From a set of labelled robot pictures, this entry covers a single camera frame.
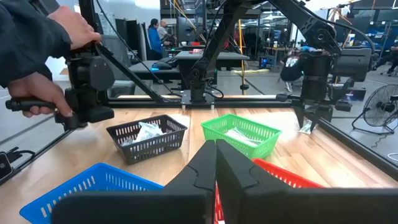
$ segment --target desk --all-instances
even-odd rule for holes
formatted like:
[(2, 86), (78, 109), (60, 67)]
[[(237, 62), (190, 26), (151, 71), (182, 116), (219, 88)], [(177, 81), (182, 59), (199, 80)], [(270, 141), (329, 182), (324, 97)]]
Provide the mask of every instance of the desk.
[[(178, 65), (182, 75), (187, 75), (191, 70), (193, 64), (202, 57), (203, 53), (190, 54), (187, 51), (182, 51), (174, 58), (177, 59)], [(248, 56), (241, 55), (235, 52), (220, 52), (216, 61), (216, 68), (220, 67), (242, 67), (242, 60), (249, 60)], [(217, 85), (217, 76), (213, 80), (213, 84)], [(186, 90), (185, 84), (182, 83), (182, 90)]]
[[(144, 61), (144, 64), (150, 69), (152, 65), (156, 63), (155, 60)], [(150, 74), (148, 69), (143, 66), (142, 63), (130, 66), (129, 69), (134, 72), (142, 80), (153, 80), (154, 77)], [(172, 68), (170, 70), (154, 70), (152, 71), (161, 80), (181, 80), (180, 70), (178, 68)]]
[(169, 55), (177, 55), (178, 53), (180, 53), (182, 51), (182, 49), (165, 49), (165, 52), (167, 52)]
[[(267, 161), (327, 187), (398, 187), (398, 183), (355, 152), (316, 129), (298, 133), (291, 109), (122, 109), (115, 118), (74, 131), (64, 140), (0, 186), (2, 224), (26, 223), (19, 210), (92, 165), (104, 162), (161, 185), (170, 182), (205, 142), (200, 124), (226, 113), (255, 120), (282, 130)], [(116, 151), (106, 128), (117, 124), (168, 114), (188, 129), (176, 151), (127, 166)]]
[(290, 51), (293, 50), (293, 48), (288, 48), (288, 47), (264, 47), (266, 50), (272, 50), (275, 51), (275, 55), (272, 55), (275, 57), (274, 60), (274, 64), (272, 66), (272, 68), (276, 68), (277, 70), (279, 70), (279, 62), (282, 60), (282, 57), (284, 56), (284, 52), (286, 51)]
[(186, 46), (182, 46), (182, 50), (190, 51), (193, 49), (204, 49), (205, 47), (206, 47), (205, 45), (186, 45)]

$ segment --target person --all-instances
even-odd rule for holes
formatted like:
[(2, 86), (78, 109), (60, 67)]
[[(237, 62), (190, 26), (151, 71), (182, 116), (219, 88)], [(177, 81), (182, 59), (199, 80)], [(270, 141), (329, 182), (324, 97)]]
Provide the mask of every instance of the person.
[(398, 66), (398, 42), (396, 42), (395, 46), (390, 48), (391, 52), (386, 56), (382, 57), (376, 64), (373, 66), (372, 70), (376, 71), (381, 65), (384, 65), (386, 62), (393, 60), (391, 68), (388, 69), (387, 74), (392, 74), (396, 66)]
[[(54, 103), (62, 115), (72, 116), (62, 89), (51, 81), (45, 61), (100, 41), (99, 33), (66, 6), (45, 17), (25, 0), (0, 1), (0, 30), (0, 85), (13, 98), (36, 97)], [(30, 118), (52, 112), (33, 106), (23, 115)]]
[[(160, 41), (157, 29), (159, 28), (159, 22), (157, 19), (152, 19), (148, 27), (148, 38), (151, 47), (151, 60), (160, 60), (163, 58), (162, 55), (162, 43)], [(173, 83), (170, 80), (164, 80), (164, 83)], [(154, 78), (154, 84), (161, 84), (156, 78)]]
[(166, 27), (167, 27), (167, 22), (164, 21), (164, 20), (161, 20), (160, 21), (160, 26), (159, 26), (159, 28), (157, 28), (157, 33), (159, 34), (159, 38), (161, 40), (163, 40), (164, 37), (167, 37), (168, 35), (170, 35), (167, 32)]
[(280, 72), (280, 79), (285, 82), (287, 91), (293, 92), (293, 82), (300, 82), (303, 73), (303, 59), (297, 55), (298, 50), (290, 51), (285, 57), (282, 58), (280, 64), (283, 66)]

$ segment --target fan guard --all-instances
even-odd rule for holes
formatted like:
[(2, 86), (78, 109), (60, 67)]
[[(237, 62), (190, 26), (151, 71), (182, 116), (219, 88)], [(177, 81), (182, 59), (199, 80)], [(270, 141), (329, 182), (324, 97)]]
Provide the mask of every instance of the fan guard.
[(398, 94), (398, 85), (386, 85), (378, 88), (366, 100), (363, 119), (372, 127), (382, 127), (397, 118), (398, 105), (391, 101), (391, 96)]

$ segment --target white plastic bag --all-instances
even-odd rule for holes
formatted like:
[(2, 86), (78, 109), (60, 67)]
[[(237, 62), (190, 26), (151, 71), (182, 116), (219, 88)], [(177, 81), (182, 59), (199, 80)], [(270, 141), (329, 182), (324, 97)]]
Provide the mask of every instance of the white plastic bag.
[(144, 141), (146, 139), (150, 139), (156, 136), (161, 136), (164, 134), (162, 130), (159, 128), (158, 124), (147, 124), (140, 122), (139, 125), (141, 125), (141, 129), (139, 130), (136, 140), (132, 138), (127, 139), (121, 144), (122, 146), (128, 146), (130, 144)]
[(261, 141), (249, 139), (246, 135), (244, 135), (238, 128), (233, 128), (226, 133), (227, 136), (239, 140), (249, 146), (256, 147)]

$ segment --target human hand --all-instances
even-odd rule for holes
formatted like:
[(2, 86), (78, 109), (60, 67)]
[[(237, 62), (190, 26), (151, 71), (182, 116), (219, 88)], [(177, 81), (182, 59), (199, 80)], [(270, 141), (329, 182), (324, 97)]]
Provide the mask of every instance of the human hand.
[(78, 49), (91, 41), (100, 41), (101, 35), (94, 32), (92, 26), (77, 12), (67, 6), (60, 6), (48, 18), (58, 22), (68, 33), (72, 42), (71, 50)]
[[(51, 82), (47, 77), (37, 72), (11, 81), (8, 84), (8, 92), (13, 98), (20, 97), (36, 97), (41, 100), (54, 103), (58, 111), (65, 117), (72, 116), (72, 109), (70, 109), (65, 97), (63, 96), (62, 89)], [(53, 111), (47, 107), (33, 106), (30, 111), (22, 112), (25, 117), (32, 117), (39, 114), (50, 114)]]

